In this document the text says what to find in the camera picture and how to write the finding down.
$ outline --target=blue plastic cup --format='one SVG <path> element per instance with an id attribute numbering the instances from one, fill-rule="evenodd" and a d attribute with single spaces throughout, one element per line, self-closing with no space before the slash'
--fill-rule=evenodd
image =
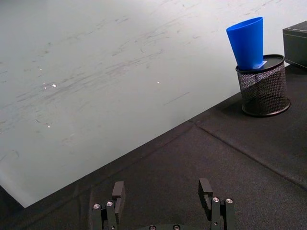
<path id="1" fill-rule="evenodd" d="M 263 62 L 263 18 L 253 18 L 226 29 L 239 69 L 261 66 Z"/>

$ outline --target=metal mesh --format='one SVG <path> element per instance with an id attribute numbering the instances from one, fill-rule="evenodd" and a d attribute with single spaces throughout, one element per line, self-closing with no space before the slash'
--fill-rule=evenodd
<path id="1" fill-rule="evenodd" d="M 239 73 L 244 112 L 271 115 L 289 106 L 284 64 L 262 73 Z"/>

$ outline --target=black tablecloth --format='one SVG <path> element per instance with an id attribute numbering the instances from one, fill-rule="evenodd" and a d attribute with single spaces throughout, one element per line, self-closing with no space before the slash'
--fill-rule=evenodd
<path id="1" fill-rule="evenodd" d="M 239 94 L 5 219 L 0 229 L 91 229 L 94 203 L 124 181 L 122 229 L 182 223 L 208 229 L 198 179 L 231 197 L 237 229 L 307 229 L 307 72 L 287 67 L 292 106 L 242 114 Z"/>

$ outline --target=bolt head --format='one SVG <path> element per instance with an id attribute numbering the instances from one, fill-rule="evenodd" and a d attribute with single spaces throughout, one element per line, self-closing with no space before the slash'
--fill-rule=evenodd
<path id="1" fill-rule="evenodd" d="M 217 197 L 213 197 L 213 199 L 212 199 L 214 202 L 219 202 L 220 201 L 220 199 L 219 198 L 217 198 Z"/>
<path id="2" fill-rule="evenodd" d="M 228 199 L 226 199 L 226 202 L 229 203 L 229 204 L 231 204 L 233 201 L 232 201 L 232 199 L 229 199 L 229 198 L 228 198 Z"/>
<path id="3" fill-rule="evenodd" d="M 99 209 L 100 208 L 100 204 L 94 204 L 93 208 L 94 209 Z"/>

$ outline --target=black mesh pencil holder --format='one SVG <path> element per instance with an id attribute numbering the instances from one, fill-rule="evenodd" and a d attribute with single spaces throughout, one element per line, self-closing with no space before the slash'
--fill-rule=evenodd
<path id="1" fill-rule="evenodd" d="M 242 110 L 252 116 L 277 115 L 290 106 L 284 56 L 264 55 L 263 60 L 266 63 L 260 69 L 240 70 L 236 67 L 242 95 Z"/>

